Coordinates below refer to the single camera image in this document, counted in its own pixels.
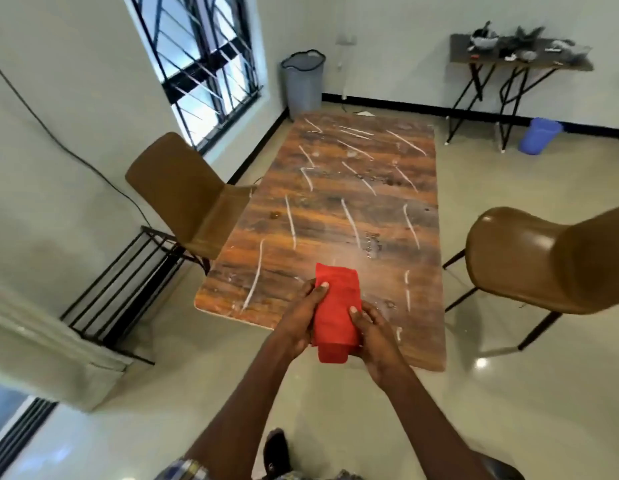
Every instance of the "person's left hand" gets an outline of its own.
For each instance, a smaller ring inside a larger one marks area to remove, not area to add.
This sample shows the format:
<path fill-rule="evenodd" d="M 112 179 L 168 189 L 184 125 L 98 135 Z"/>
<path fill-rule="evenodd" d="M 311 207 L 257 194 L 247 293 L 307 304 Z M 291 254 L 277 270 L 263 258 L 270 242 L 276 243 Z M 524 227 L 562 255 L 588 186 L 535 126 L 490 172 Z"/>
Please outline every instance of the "person's left hand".
<path fill-rule="evenodd" d="M 314 288 L 315 282 L 315 279 L 311 279 L 303 283 L 273 332 L 273 335 L 289 343 L 293 358 L 297 358 L 310 345 L 314 311 L 329 289 L 328 282 Z"/>

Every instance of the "folded red cloth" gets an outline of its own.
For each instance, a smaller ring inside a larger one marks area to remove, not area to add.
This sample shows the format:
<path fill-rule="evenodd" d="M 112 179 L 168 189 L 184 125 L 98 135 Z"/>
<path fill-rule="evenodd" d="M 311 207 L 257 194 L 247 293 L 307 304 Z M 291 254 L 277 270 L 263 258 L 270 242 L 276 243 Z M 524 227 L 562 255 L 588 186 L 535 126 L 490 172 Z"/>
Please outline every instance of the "folded red cloth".
<path fill-rule="evenodd" d="M 316 286 L 328 282 L 329 290 L 316 307 L 313 345 L 318 359 L 344 363 L 359 345 L 358 330 L 349 315 L 350 306 L 361 310 L 361 287 L 354 269 L 316 263 Z"/>

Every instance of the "person's right hand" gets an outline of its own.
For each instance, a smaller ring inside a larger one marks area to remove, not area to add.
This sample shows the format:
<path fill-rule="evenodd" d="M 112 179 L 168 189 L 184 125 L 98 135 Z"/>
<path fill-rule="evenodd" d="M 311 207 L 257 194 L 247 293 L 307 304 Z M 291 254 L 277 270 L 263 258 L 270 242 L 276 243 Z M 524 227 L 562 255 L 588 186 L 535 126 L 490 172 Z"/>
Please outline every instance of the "person's right hand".
<path fill-rule="evenodd" d="M 362 302 L 362 309 L 366 314 L 353 306 L 349 310 L 352 322 L 362 336 L 360 355 L 371 378 L 378 387 L 385 389 L 390 376 L 413 372 L 398 350 L 394 332 L 385 317 L 367 301 Z"/>

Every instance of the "gray trash bin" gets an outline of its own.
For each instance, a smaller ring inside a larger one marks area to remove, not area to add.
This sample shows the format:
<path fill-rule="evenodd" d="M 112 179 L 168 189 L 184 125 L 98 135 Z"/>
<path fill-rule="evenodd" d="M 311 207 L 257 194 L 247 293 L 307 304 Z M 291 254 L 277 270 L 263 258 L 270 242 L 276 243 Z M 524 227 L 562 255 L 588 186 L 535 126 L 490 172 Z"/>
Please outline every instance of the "gray trash bin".
<path fill-rule="evenodd" d="M 301 112 L 320 109 L 325 55 L 318 50 L 296 52 L 281 62 L 292 121 Z"/>

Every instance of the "glossy beige floor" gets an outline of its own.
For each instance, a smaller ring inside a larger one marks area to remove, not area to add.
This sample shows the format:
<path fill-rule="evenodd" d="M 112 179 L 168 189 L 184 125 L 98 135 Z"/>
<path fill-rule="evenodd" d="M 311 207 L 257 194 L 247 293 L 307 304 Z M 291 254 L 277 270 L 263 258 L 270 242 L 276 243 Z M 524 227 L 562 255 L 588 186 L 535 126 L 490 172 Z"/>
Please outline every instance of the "glossy beige floor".
<path fill-rule="evenodd" d="M 444 259 L 463 247 L 475 218 L 492 206 L 569 223 L 619 204 L 619 141 L 566 134 L 530 157 L 516 151 L 516 131 L 502 155 L 490 125 L 466 123 L 443 146 L 444 121 L 429 120 L 437 130 Z M 241 183 L 263 175 L 289 128 L 281 126 Z M 202 279 L 190 268 L 157 306 L 157 365 L 133 366 L 91 415 L 59 407 L 6 480 L 146 480 L 189 446 L 267 335 L 196 311 Z M 444 273 L 447 303 L 468 287 L 464 262 Z M 619 306 L 592 317 L 566 315 L 524 353 L 498 355 L 543 316 L 479 292 L 446 315 L 447 371 L 418 375 L 473 448 L 526 478 L 619 479 Z M 285 428 L 296 465 L 308 474 L 348 468 L 367 479 L 422 477 L 389 402 L 357 359 L 323 365 L 306 351 L 276 399 L 268 428 L 276 426 Z"/>

